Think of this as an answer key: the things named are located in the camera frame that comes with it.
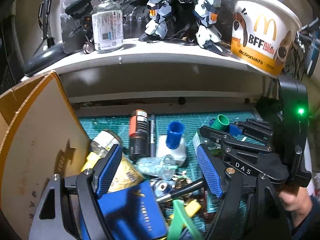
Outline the person's right hand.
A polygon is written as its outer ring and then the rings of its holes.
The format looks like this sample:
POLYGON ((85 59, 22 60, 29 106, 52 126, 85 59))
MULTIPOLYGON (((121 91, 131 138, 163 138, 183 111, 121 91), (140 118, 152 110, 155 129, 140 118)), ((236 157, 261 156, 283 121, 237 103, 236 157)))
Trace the person's right hand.
POLYGON ((309 213, 312 208, 311 197, 305 187, 284 185, 278 196, 286 211, 309 213))

